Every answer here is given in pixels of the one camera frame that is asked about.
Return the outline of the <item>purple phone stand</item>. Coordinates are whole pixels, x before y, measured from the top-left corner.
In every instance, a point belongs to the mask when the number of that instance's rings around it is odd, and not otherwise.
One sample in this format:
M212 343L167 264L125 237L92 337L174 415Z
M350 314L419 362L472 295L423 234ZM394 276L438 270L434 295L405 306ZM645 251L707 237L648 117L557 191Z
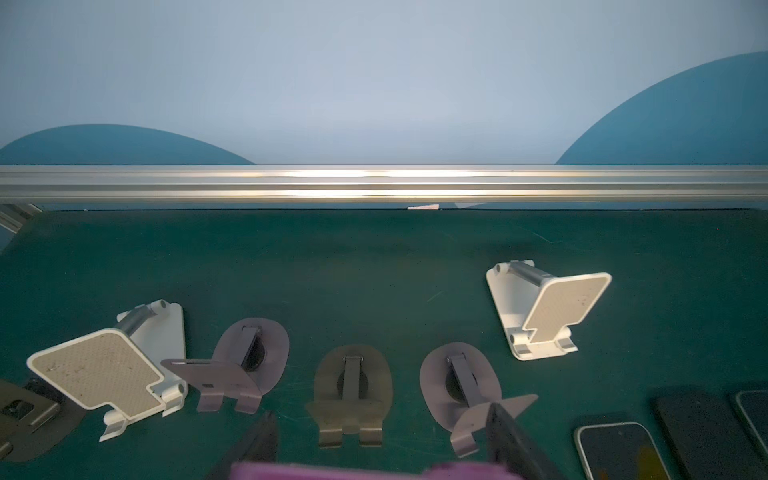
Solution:
M289 351L280 323L252 317L232 324L210 359L164 359L161 366L199 391L199 412L217 412L229 398L235 411L254 414L280 381Z

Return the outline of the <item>white-framed phone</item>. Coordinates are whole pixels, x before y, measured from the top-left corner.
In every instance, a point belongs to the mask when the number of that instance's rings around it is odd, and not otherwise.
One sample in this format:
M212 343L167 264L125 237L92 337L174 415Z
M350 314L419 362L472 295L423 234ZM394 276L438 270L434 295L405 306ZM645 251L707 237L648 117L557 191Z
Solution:
M581 426L574 441L587 479L670 478L652 436L640 423Z

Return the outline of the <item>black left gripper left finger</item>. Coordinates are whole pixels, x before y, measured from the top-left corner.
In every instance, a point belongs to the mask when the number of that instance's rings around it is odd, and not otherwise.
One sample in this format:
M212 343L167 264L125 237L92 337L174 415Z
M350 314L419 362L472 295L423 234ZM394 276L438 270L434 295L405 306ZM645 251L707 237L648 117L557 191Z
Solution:
M240 462L275 463L279 445L276 414L266 411L240 439L230 447L205 475L206 480L228 479L232 465Z

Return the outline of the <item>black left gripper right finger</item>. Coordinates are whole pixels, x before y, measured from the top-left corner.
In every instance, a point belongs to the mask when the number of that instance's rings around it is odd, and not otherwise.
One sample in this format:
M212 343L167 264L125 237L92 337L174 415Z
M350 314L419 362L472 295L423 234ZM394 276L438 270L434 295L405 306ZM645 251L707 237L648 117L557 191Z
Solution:
M503 466L510 474L528 480L566 479L500 403L490 405L485 431L489 460Z

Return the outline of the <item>white phone stand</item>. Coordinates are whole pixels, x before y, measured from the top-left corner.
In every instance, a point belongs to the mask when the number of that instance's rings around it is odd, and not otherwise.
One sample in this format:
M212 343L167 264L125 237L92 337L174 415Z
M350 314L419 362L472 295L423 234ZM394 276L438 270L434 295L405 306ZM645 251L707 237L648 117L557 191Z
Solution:
M183 408L188 384L161 362L185 358L183 308L159 299L119 314L111 327L35 352L26 364L79 407L108 406L105 442L141 420Z

